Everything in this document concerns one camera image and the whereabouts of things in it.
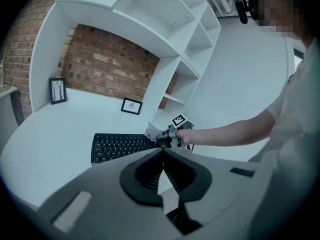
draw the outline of hand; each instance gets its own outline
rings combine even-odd
[[[192,133],[193,133],[193,130],[191,129],[182,129],[182,130],[177,130],[175,135],[182,140],[182,146],[186,147],[189,144],[193,144]]]

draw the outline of white shelving unit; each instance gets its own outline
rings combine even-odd
[[[206,70],[213,50],[214,46],[206,30],[199,23],[184,51],[184,57],[200,77]]]
[[[72,23],[114,33],[160,58],[139,117],[165,125],[183,112],[190,101],[221,28],[206,0],[55,0],[42,23],[32,53],[30,100],[33,112],[50,101],[44,79],[55,76]],[[179,77],[172,93],[168,94],[166,90],[175,72]],[[168,99],[165,109],[158,109],[163,98]]]
[[[201,17],[200,23],[207,32],[211,43],[216,44],[220,34],[220,23],[210,6],[207,6],[204,14]]]
[[[182,0],[119,0],[114,9],[149,26],[176,50],[185,44],[196,20]]]

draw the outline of keyboard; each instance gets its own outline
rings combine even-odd
[[[102,163],[160,147],[159,143],[143,134],[96,133],[92,142],[91,163]]]

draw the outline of white wall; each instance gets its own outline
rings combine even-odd
[[[220,23],[212,58],[185,112],[196,129],[256,116],[278,96],[287,79],[289,60],[284,38],[262,31],[251,20],[244,25],[237,17],[222,18]],[[195,146],[193,152],[247,161],[266,142],[237,147]]]

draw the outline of headset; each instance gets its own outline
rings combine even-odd
[[[247,13],[250,12],[251,17],[258,20],[258,0],[233,0],[235,8],[238,12],[241,23],[247,24],[248,17]]]

